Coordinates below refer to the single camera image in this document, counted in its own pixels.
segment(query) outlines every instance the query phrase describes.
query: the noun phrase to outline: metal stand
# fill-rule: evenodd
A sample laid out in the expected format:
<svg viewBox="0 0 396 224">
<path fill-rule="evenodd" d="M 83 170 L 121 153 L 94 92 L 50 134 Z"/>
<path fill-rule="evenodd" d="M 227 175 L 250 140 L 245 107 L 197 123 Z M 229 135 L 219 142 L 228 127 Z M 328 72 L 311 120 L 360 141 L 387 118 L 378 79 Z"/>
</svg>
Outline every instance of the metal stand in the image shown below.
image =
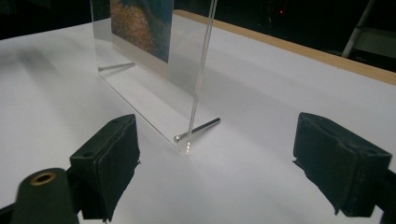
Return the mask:
<svg viewBox="0 0 396 224">
<path fill-rule="evenodd" d="M 107 67 L 98 67 L 98 71 L 102 72 L 102 71 L 109 70 L 109 69 L 122 68 L 122 67 L 133 67 L 133 66 L 135 66 L 135 63 L 123 63 L 123 64 L 111 65 L 111 66 L 107 66 Z"/>
<path fill-rule="evenodd" d="M 197 128 L 192 129 L 191 134 L 197 133 L 198 131 L 201 131 L 202 129 L 210 128 L 210 127 L 212 127 L 212 126 L 214 126 L 214 125 L 216 125 L 216 124 L 218 124 L 218 123 L 220 123 L 220 118 L 213 119 L 213 120 L 209 121 L 209 122 L 206 123 L 206 124 L 203 124 L 203 125 L 201 125 L 201 126 L 199 126 L 199 127 L 197 127 Z M 176 136 L 174 137 L 174 141 L 175 141 L 176 143 L 179 143 L 183 138 L 187 137 L 188 135 L 189 135 L 189 132 L 176 135 Z"/>
<path fill-rule="evenodd" d="M 352 32 L 352 35 L 346 43 L 346 47 L 344 48 L 343 54 L 341 55 L 343 58 L 349 57 L 350 51 L 352 51 L 355 42 L 358 40 L 359 35 L 361 34 L 361 29 L 364 27 L 364 24 L 366 23 L 367 18 L 374 7 L 375 1 L 376 0 L 370 0 L 367 4 L 366 9 L 364 9 L 363 14 L 361 15 L 361 19 L 359 20 L 358 24 Z"/>
</svg>

